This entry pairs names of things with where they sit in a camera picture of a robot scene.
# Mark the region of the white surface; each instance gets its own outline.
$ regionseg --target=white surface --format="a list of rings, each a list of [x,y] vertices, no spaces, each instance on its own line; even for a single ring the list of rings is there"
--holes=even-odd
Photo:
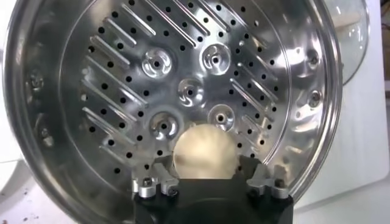
[[[10,16],[10,9],[12,7],[13,1],[10,5],[5,5],[0,8],[0,44],[4,42],[3,30],[6,30],[8,19]],[[2,65],[2,47],[0,46],[0,68]],[[0,85],[0,99],[3,99],[2,95],[2,86]],[[4,101],[0,100],[0,142],[2,146],[0,147],[0,192],[2,192],[3,187],[9,181],[9,178],[12,176],[15,171],[17,160],[21,157],[18,144],[16,143],[15,138],[12,135],[11,129],[8,125],[7,115],[5,113]]]
[[[335,197],[378,181],[389,170],[379,1],[367,0],[367,3],[372,21],[367,57],[356,77],[344,89],[342,115],[335,141],[319,176],[296,206],[300,208],[296,223],[374,223],[368,221],[377,215],[379,210],[375,208],[379,205],[388,208],[385,203],[390,199],[390,184],[388,187],[386,184],[375,184],[373,196],[369,195],[371,190],[365,187],[367,191],[359,190]],[[0,117],[0,125],[3,130],[3,117]],[[14,181],[6,187],[14,192],[0,195],[0,221],[6,220],[8,224],[73,223],[45,196],[31,177],[27,177],[25,183]],[[381,219],[385,217],[389,218],[390,212],[380,214]]]
[[[8,18],[11,15],[12,7],[14,5],[15,0],[8,1],[7,4],[4,2],[1,2],[0,7],[0,52],[2,52],[2,44],[4,42],[4,34],[5,30],[7,30],[8,26]],[[0,99],[3,99],[2,94],[2,85],[0,85]],[[20,157],[20,151],[18,144],[15,140],[15,138],[12,135],[12,132],[10,130],[10,127],[8,125],[7,115],[5,113],[5,106],[4,101],[0,100],[0,163],[1,162],[7,162],[7,161],[14,161],[19,159]]]

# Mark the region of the shiny metal surface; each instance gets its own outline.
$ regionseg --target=shiny metal surface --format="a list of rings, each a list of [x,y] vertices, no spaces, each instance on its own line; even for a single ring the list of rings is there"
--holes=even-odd
[[[333,139],[339,61],[320,0],[19,0],[3,85],[51,198],[81,223],[122,223],[132,172],[148,173],[206,122],[297,201]]]

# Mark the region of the dough ball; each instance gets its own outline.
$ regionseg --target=dough ball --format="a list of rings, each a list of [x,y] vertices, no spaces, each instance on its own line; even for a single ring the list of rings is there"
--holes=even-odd
[[[174,148],[176,172],[184,179],[231,179],[238,166],[234,141],[210,124],[184,132]]]

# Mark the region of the perforated metal plate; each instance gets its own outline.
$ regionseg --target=perforated metal plate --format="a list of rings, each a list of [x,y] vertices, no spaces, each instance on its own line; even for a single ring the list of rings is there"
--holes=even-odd
[[[229,132],[296,199],[332,141],[341,74],[322,1],[20,1],[11,27],[10,119],[79,220],[129,219],[132,172],[193,125]]]

